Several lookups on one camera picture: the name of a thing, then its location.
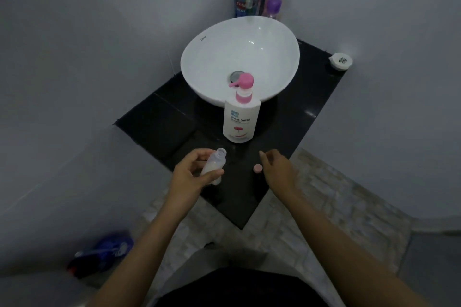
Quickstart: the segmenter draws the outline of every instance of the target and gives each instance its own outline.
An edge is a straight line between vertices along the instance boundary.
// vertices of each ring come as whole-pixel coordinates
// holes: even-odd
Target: white vessel sink
[[[268,100],[291,82],[299,64],[299,46],[284,24],[267,17],[246,16],[218,23],[196,36],[181,57],[189,86],[205,101],[224,107],[235,89],[235,71],[255,78],[253,95]]]

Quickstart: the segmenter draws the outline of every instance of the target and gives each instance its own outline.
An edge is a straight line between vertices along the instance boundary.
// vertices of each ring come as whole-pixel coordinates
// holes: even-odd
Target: black granite vanity top
[[[264,176],[253,172],[258,152],[277,148],[290,157],[341,78],[330,66],[330,54],[298,43],[298,71],[285,90],[262,103],[251,141],[225,138],[224,109],[199,98],[181,73],[116,125],[170,170],[194,148],[226,149],[221,184],[205,187],[201,195],[242,229],[268,190]]]

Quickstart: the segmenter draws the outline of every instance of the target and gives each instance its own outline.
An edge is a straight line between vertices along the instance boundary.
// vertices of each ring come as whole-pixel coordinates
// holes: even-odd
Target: tiled floor
[[[291,161],[299,171],[299,187],[306,198],[389,270],[397,272],[412,219],[301,148]],[[163,201],[164,196],[154,200],[144,216],[154,218]],[[295,221],[271,191],[243,230],[199,198],[173,236],[151,293],[211,241],[230,251],[252,248],[271,252],[295,267],[332,306],[344,305]]]

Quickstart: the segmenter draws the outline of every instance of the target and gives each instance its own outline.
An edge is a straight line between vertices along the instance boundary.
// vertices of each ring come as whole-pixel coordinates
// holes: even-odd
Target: purple bottle cap
[[[275,15],[280,12],[282,0],[268,0],[267,1],[267,14]]]

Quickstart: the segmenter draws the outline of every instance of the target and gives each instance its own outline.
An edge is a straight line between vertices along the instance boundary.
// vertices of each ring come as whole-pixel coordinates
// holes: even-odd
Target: gray wall
[[[0,0],[1,257],[64,257],[166,187],[168,171],[108,127],[232,13],[232,0]]]
[[[354,59],[302,147],[418,218],[461,215],[459,0],[284,0],[295,35]]]

